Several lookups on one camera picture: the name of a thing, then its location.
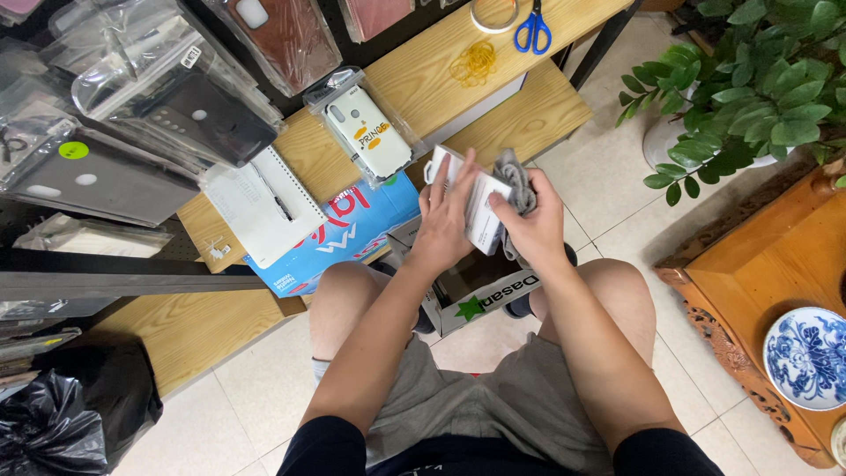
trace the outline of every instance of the hand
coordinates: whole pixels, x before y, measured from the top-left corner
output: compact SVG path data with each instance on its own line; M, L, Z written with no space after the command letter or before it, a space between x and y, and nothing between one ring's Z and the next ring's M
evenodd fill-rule
M464 236L464 209L480 170L475 163L475 150L468 149L464 156L464 165L449 191L444 193L450 160L447 154L435 181L420 192L423 222L405 261L431 274L433 280L473 250Z
M511 236L520 255L538 273L550 266L569 265L564 251L564 204L547 175L540 169L527 169L532 188L537 193L537 208L520 217L498 193L488 197L491 209Z

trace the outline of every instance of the blue and white plate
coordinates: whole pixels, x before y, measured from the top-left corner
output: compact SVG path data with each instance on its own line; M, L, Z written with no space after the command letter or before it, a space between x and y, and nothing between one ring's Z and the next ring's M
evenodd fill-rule
M766 375L797 407L846 403L846 319L819 307L784 314L764 339Z

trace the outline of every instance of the blue box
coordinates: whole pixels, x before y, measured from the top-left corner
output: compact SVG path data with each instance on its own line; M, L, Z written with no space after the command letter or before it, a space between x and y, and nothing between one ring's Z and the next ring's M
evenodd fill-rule
M361 261L387 246L385 234L420 214L419 195L405 172L371 190L363 180L321 205L329 221L266 269L244 257L279 297L311 294L327 268Z

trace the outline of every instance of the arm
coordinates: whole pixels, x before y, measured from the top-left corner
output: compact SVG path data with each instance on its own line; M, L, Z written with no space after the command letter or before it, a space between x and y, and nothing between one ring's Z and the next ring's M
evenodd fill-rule
M576 392L611 453L650 428L684 432L649 366L629 344L564 253L563 204L539 169L529 170L537 209L521 218L498 194L490 202L538 273Z
M338 350L300 427L314 418L335 416L367 435L391 390L426 291L441 272L473 247L464 238L464 206L479 173L474 159L475 152L470 149L455 183L444 194L447 158L435 182L420 193L422 223L415 245Z

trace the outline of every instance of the pen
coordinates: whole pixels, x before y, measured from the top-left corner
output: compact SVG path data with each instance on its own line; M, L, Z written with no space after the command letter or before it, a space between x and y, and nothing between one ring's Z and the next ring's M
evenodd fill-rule
M261 179L261 181L262 181L262 182L264 182L264 185L265 185L265 187L267 187L267 189L270 191L270 194L271 194L271 195L273 195L273 201L274 201L274 202L276 202L276 204L277 204L277 205L279 206L279 208L282 210L282 213L283 213L283 215L285 216L285 218L286 218L289 222L294 221L294 217L293 217L293 216L291 216L291 212L290 212L290 211L288 211L288 207L285 207L285 203L282 201L282 199L281 199L281 198L279 198L279 195L277 195L277 194L276 194L276 192L275 192L275 191L273 191L273 187L271 187L271 186L270 186L270 184L269 184L269 183L267 183L267 179L265 178L264 174L263 174L263 173L259 170L258 166L257 166L257 165L255 165L255 162L250 162L250 165L252 165L252 166L253 166L253 170L255 170L255 173L259 176L259 178Z

